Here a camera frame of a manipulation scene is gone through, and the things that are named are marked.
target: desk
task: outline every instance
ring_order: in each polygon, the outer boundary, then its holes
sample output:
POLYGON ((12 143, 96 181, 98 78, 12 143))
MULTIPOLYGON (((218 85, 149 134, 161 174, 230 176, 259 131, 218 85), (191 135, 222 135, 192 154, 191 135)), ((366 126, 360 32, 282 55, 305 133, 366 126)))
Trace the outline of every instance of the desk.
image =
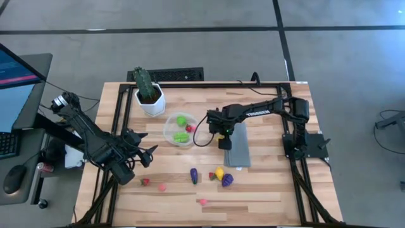
MULTIPOLYGON (((96 123, 102 130, 110 131, 120 83, 105 83, 96 123)), ((291 82, 292 95, 307 99, 310 103, 310 120, 307 130, 319 131, 318 120, 307 84, 291 82)), ((259 92, 276 93, 275 89, 260 88, 259 92)), ((126 225, 299 225, 299 215, 289 161, 284 155, 282 119, 278 115, 248 118, 251 168, 237 171, 224 168, 234 177, 230 187, 222 188, 217 181, 210 181, 209 172, 223 167, 223 151, 214 141, 205 148, 197 146, 177 147, 165 141, 163 126, 176 111, 184 111, 202 119, 206 110, 221 108, 232 103, 246 105, 271 99, 246 88, 175 88, 163 89, 166 98, 165 114, 151 118, 144 114, 136 99, 132 100, 128 128, 136 132, 148 132, 143 138, 143 148, 159 144, 154 161, 149 168, 135 167, 135 178, 125 186, 119 186, 114 213, 114 226, 126 225), (197 168, 199 182, 193 185, 190 169, 197 168), (144 187, 140 179, 149 178, 144 187), (158 184, 165 183, 166 191, 158 191, 158 184), (199 199, 207 199, 201 206, 199 199)), ((120 110, 123 120, 125 105, 120 110)), ((209 135, 208 125, 200 126, 199 142, 209 135)), ((307 159, 313 192, 330 214, 342 220, 330 169, 319 159, 307 159)), ((90 208, 96 185, 97 168, 86 164, 78 198, 78 218, 90 208)), ((304 196, 307 220, 310 221, 309 205, 304 196)), ((103 208, 102 221, 106 220, 107 203, 103 208)))
MULTIPOLYGON (((29 65, 32 65, 38 72, 43 74, 43 76, 47 77, 49 68, 51 67, 52 54, 30 54, 21 56, 21 58, 29 65)), ((34 85, 30 96, 13 125, 13 129, 29 129, 33 127, 44 87, 45 82, 34 85)), ((12 167, 21 165, 32 155, 41 150, 44 135, 45 131, 42 129, 24 130, 21 139, 20 155, 0 160, 0 205, 24 203, 28 199, 39 155, 33 157, 25 164, 27 173, 25 174, 20 190, 16 193, 6 194, 3 191, 3 180, 12 167)))

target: computer mouse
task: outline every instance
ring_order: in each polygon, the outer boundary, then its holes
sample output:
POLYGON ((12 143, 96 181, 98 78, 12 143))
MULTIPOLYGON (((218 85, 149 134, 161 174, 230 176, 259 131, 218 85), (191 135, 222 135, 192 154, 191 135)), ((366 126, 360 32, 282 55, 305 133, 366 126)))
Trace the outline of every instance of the computer mouse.
POLYGON ((23 165, 16 165, 7 173, 3 182, 4 192, 7 194, 15 193, 20 189, 27 168, 23 165))

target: purple grape toy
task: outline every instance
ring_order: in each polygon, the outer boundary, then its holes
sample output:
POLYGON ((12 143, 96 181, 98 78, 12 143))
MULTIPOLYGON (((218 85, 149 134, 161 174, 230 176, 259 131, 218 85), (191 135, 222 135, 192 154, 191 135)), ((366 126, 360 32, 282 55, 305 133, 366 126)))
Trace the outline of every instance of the purple grape toy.
POLYGON ((234 181, 234 177, 232 177, 232 175, 225 174, 222 177, 222 187, 228 187, 229 185, 232 184, 233 181, 234 181))

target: pink ball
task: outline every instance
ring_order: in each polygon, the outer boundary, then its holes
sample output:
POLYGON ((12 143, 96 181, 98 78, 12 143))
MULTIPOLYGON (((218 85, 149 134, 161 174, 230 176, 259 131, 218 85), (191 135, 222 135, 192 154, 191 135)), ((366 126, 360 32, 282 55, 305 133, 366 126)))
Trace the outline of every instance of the pink ball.
POLYGON ((158 189, 159 189, 159 191, 165 191, 166 190, 166 185, 165 184, 159 184, 158 189))
POLYGON ((200 204, 201 206, 205 206, 207 204, 207 200, 206 199, 200 199, 200 204))

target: white pot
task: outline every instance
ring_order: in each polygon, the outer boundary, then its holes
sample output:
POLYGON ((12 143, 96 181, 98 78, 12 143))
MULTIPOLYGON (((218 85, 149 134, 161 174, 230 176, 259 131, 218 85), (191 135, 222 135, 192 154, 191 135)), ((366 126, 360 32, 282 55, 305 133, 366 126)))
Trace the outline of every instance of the white pot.
POLYGON ((160 85, 153 83, 153 87, 158 89, 161 94, 160 98, 154 104, 142 104, 138 98, 139 90, 137 90, 134 96, 137 99, 139 106, 145 111, 146 114, 150 115, 151 117, 157 117, 165 112, 166 101, 165 94, 163 94, 163 91, 160 89, 160 85))

